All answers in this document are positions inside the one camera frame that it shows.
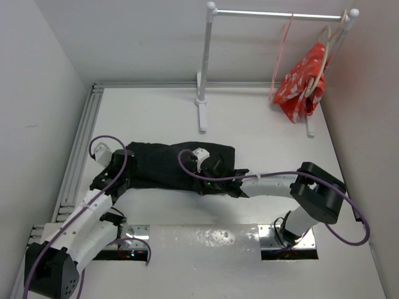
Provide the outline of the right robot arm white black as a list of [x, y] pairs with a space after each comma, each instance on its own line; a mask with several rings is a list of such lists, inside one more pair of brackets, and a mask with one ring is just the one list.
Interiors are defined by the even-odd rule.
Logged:
[[323, 179], [334, 188], [300, 174], [240, 179], [247, 169], [229, 169], [219, 159], [209, 155], [197, 156], [195, 174], [206, 179], [195, 179], [200, 194], [221, 193], [231, 197], [276, 196], [293, 198], [299, 207], [287, 212], [275, 236], [284, 247], [292, 247], [312, 226], [318, 223], [336, 224], [343, 198], [337, 191], [346, 192], [345, 184], [318, 167], [304, 162], [299, 171]]

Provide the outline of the black trousers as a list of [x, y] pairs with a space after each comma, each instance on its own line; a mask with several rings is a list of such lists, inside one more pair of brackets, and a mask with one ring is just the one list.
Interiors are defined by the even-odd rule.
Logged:
[[160, 143], [131, 142], [127, 149], [135, 154], [137, 168], [133, 171], [130, 186], [139, 189], [162, 188], [197, 192], [213, 195], [227, 194], [234, 198], [246, 197], [241, 190], [242, 181], [231, 180], [209, 182], [195, 179], [186, 174], [178, 163], [178, 154], [183, 150], [194, 151], [203, 148], [210, 157], [197, 171], [195, 157], [191, 153], [183, 153], [181, 160], [184, 167], [199, 176], [208, 178], [225, 178], [243, 176], [248, 169], [235, 169], [235, 148], [232, 146], [199, 141], [188, 141], [173, 145]]

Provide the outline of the pink wire hanger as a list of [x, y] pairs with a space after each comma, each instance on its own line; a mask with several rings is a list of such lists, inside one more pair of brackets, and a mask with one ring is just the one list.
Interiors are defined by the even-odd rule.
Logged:
[[294, 19], [294, 14], [292, 13], [289, 21], [287, 23], [285, 23], [284, 27], [283, 27], [282, 38], [281, 38], [280, 43], [279, 43], [279, 50], [278, 50], [277, 57], [276, 57], [276, 62], [275, 62], [275, 65], [274, 65], [274, 71], [273, 71], [273, 74], [272, 74], [271, 87], [270, 87], [269, 98], [268, 98], [269, 101], [271, 101], [272, 98], [273, 98], [274, 85], [275, 85], [276, 78], [277, 78], [277, 75], [278, 75], [279, 66], [280, 66], [282, 55], [283, 55], [283, 51], [284, 51], [284, 45], [286, 43], [287, 34], [289, 32], [289, 29], [291, 27], [293, 19]]

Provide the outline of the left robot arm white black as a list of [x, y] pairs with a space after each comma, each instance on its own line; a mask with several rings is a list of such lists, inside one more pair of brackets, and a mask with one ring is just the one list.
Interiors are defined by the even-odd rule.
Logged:
[[28, 247], [24, 298], [29, 292], [47, 298], [72, 296], [88, 263], [120, 236], [120, 227], [126, 218], [111, 208], [128, 189], [136, 168], [132, 151], [116, 150], [58, 230], [45, 241]]

